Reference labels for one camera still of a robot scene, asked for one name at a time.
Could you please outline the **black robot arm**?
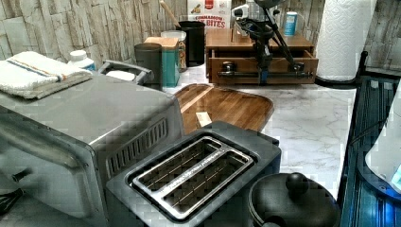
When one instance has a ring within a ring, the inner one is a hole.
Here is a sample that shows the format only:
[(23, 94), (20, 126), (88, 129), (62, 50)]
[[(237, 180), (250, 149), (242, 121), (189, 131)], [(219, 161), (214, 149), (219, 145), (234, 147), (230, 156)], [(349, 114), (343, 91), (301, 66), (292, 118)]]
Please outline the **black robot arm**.
[(260, 72), (268, 72), (272, 56), (268, 49), (269, 39), (273, 39), (281, 50), (282, 54), (289, 63), (289, 71), (301, 71), (303, 66), (297, 63), (284, 41), (281, 33), (279, 32), (278, 25), (274, 19), (273, 14), (270, 13), (270, 8), (273, 8), (285, 0), (253, 0), (255, 4), (260, 7), (260, 10), (264, 13), (264, 19), (262, 22), (257, 22), (256, 34), (254, 35), (256, 42), (256, 59), (257, 67)]

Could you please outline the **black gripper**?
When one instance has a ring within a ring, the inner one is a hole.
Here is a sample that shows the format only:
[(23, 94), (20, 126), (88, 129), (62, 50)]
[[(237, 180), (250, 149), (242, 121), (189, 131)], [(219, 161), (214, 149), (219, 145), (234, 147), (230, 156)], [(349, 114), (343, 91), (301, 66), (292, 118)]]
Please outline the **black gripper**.
[(264, 22), (251, 20), (250, 37), (254, 40), (257, 66), (261, 71), (269, 69), (271, 55), (269, 39), (274, 35), (273, 30)]

